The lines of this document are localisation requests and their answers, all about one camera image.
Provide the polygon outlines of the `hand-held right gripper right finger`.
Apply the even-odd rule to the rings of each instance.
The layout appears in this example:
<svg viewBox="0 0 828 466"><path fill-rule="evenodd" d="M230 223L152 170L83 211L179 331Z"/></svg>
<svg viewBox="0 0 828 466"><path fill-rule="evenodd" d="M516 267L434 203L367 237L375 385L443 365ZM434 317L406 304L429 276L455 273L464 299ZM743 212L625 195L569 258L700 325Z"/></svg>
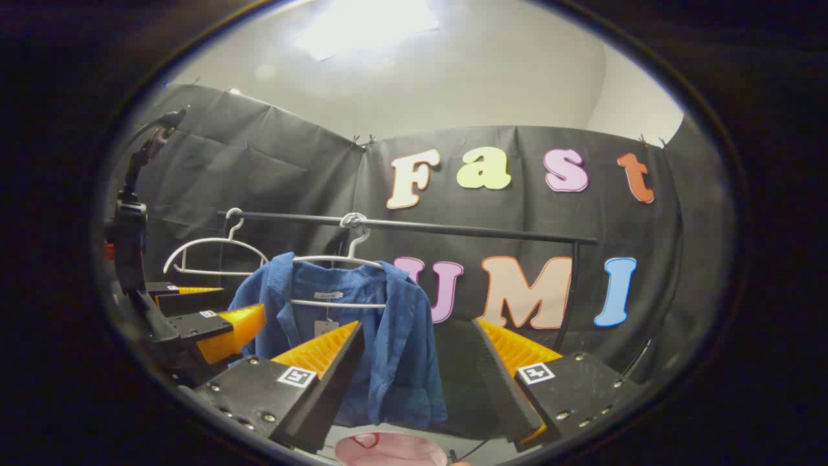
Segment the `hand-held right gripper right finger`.
<svg viewBox="0 0 828 466"><path fill-rule="evenodd" d="M483 318L478 365L505 437L519 453L579 436L641 386L588 352L559 354Z"/></svg>

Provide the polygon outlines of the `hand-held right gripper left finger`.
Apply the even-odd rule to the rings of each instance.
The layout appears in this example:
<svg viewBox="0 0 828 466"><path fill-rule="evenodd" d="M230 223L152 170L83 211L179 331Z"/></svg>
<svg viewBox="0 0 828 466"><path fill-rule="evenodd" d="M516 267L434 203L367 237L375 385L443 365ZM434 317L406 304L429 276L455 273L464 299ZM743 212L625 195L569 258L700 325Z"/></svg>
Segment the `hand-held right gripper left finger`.
<svg viewBox="0 0 828 466"><path fill-rule="evenodd" d="M316 453L323 447L365 348L350 322L274 358L251 356L194 391L243 431Z"/></svg>

